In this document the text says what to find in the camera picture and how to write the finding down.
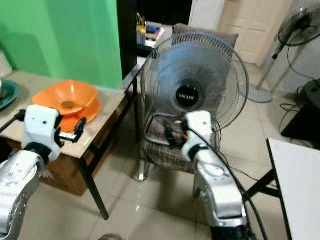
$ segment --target white table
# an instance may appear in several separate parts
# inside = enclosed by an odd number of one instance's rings
[[[269,194],[267,185],[276,180],[287,235],[294,240],[320,239],[320,151],[292,143],[267,140],[273,170],[258,181],[248,194]]]

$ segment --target orange bowl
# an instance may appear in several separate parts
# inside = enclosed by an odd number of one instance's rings
[[[88,83],[67,79],[33,96],[32,102],[48,108],[57,109],[61,115],[74,115],[94,102],[98,91]],[[64,102],[73,106],[63,107]]]
[[[76,124],[80,119],[83,117],[86,118],[86,122],[90,122],[101,110],[100,102],[96,99],[87,106],[83,111],[79,112],[73,116],[63,116],[62,121],[60,122],[59,127],[61,128],[62,132],[71,132],[75,129]]]

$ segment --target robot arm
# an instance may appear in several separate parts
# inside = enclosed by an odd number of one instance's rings
[[[211,142],[211,116],[207,111],[187,113],[185,129],[188,139],[182,148],[186,160],[194,162],[195,193],[203,198],[208,223],[214,239],[251,239],[242,194],[223,160],[193,131]]]
[[[58,128],[62,119],[59,112],[39,105],[29,106],[14,119],[24,121],[22,150],[0,164],[0,240],[18,239],[28,200],[35,193],[46,164],[59,157],[64,145],[61,139],[73,143],[79,140],[86,123],[83,118],[74,134],[63,133]]]

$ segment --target wooden table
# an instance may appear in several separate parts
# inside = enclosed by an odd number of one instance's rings
[[[280,198],[289,239],[319,239],[320,151],[268,139],[273,169],[248,190]],[[267,185],[276,181],[278,190]]]
[[[140,69],[141,66],[137,65],[132,70],[132,72],[124,79],[124,87],[120,90],[97,87],[97,99],[101,103],[100,113],[85,126],[84,133],[77,144],[72,144],[71,142],[66,141],[64,147],[61,149],[62,154],[71,156],[75,159],[75,163],[78,166],[81,175],[87,187],[89,188],[92,197],[94,198],[95,203],[97,204],[100,210],[102,217],[105,220],[109,218],[109,215],[102,201],[100,193],[97,189],[97,186],[94,182],[93,173],[97,168],[99,162],[101,161],[106,149],[110,145],[117,129],[120,126],[120,123],[125,118],[133,103],[135,107],[135,126],[137,129],[136,138],[138,141],[140,140],[140,126],[137,103],[137,75]],[[4,125],[6,122],[12,119],[13,116],[17,114],[20,109],[26,109],[29,105],[31,105],[32,96],[36,95],[45,88],[61,81],[61,79],[39,76],[25,72],[14,72],[10,77],[6,79],[12,80],[19,84],[21,87],[21,92],[18,99],[15,102],[13,102],[9,107],[0,112],[0,126]],[[120,104],[123,102],[124,98],[126,98],[127,104],[125,105],[123,111],[117,118],[116,123],[113,124],[113,127],[110,129],[107,137],[103,140],[100,147],[97,147],[94,144],[95,138],[103,129],[103,127],[107,124],[110,117],[115,113]],[[23,136],[23,122],[15,121],[5,131],[3,131],[0,136],[21,143]],[[91,149],[94,153],[94,157],[89,165],[84,159],[84,154],[88,149]]]

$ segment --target cable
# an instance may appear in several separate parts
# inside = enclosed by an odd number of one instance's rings
[[[293,40],[295,40],[295,38],[299,35],[299,33],[291,40],[290,44],[293,42]],[[302,77],[305,77],[305,78],[308,78],[308,79],[311,79],[311,80],[316,80],[315,78],[311,77],[311,76],[308,76],[308,75],[305,75],[305,74],[302,74],[301,72],[298,72],[297,70],[294,69],[294,67],[292,66],[291,62],[290,62],[290,59],[289,59],[289,52],[290,52],[290,45],[288,46],[288,50],[287,50],[287,53],[286,53],[286,59],[288,61],[288,64],[289,64],[289,67],[291,68],[292,71],[294,71],[296,74],[302,76]]]
[[[280,104],[280,107],[285,110],[285,111],[289,111],[289,112],[295,112],[295,113],[298,113],[299,111],[298,110],[293,110],[293,109],[288,109],[284,106],[290,106],[290,107],[298,107],[298,105],[294,105],[294,104],[291,104],[291,103],[281,103]]]
[[[248,173],[246,173],[245,171],[242,171],[242,170],[240,170],[240,169],[237,169],[237,168],[231,166],[231,165],[229,164],[229,162],[228,162],[227,157],[226,157],[221,151],[219,151],[219,153],[223,156],[223,158],[225,159],[225,162],[228,164],[228,166],[229,166],[230,168],[232,168],[233,170],[236,170],[236,171],[242,173],[243,175],[247,176],[248,178],[250,178],[250,179],[252,179],[252,180],[254,180],[254,181],[256,181],[256,182],[259,181],[258,179],[254,178],[253,176],[250,176],[250,175],[249,175]],[[277,186],[276,186],[275,184],[273,184],[273,183],[270,183],[269,185],[277,188]]]
[[[219,121],[217,121],[217,120],[216,120],[216,123],[218,124],[218,127],[219,127],[219,133],[220,133],[219,141],[221,142],[221,139],[222,139],[221,125],[220,125]]]
[[[257,210],[255,204],[253,203],[252,199],[249,197],[248,193],[246,192],[244,186],[241,184],[241,182],[235,176],[235,174],[233,173],[233,171],[231,170],[229,165],[220,157],[220,154],[211,146],[211,144],[207,140],[205,140],[198,132],[196,132],[195,130],[191,129],[190,127],[188,128],[188,130],[193,132],[195,135],[197,135],[221,159],[221,161],[223,162],[225,167],[229,170],[231,176],[233,177],[234,181],[236,182],[236,184],[237,184],[237,186],[238,186],[238,188],[239,188],[239,190],[240,190],[240,192],[242,194],[242,197],[245,198],[250,203],[250,205],[251,205],[251,207],[253,209],[253,212],[254,212],[254,214],[256,216],[256,219],[258,221],[261,233],[263,235],[263,239],[267,240],[268,236],[267,236],[265,227],[264,227],[264,225],[262,223],[262,220],[260,218],[260,215],[258,213],[258,210]],[[247,209],[246,209],[246,214],[247,214],[247,218],[249,219],[249,215],[248,215],[248,210]],[[249,220],[248,220],[248,227],[249,227],[250,232],[253,233]]]
[[[303,141],[300,141],[300,140],[298,140],[298,139],[291,138],[291,139],[290,139],[290,143],[292,143],[292,144],[293,144],[293,141],[297,141],[298,143],[302,144],[303,146],[305,146],[305,147],[307,147],[307,148],[310,148],[310,149],[313,149],[313,147],[312,147],[312,146],[310,146],[310,145],[306,144],[306,143],[305,143],[305,142],[303,142]]]
[[[296,107],[298,107],[298,105],[297,105],[297,104],[296,104],[296,105],[291,104],[291,105],[292,105],[292,107],[291,107],[290,109],[286,109],[286,113],[285,113],[285,115],[283,116],[283,118],[282,118],[281,121],[280,121],[280,124],[279,124],[279,132],[281,132],[282,123],[284,122],[284,120],[285,120],[286,116],[288,115],[288,113],[291,112],[291,111],[297,112],[296,110],[293,110],[293,109],[296,108]]]

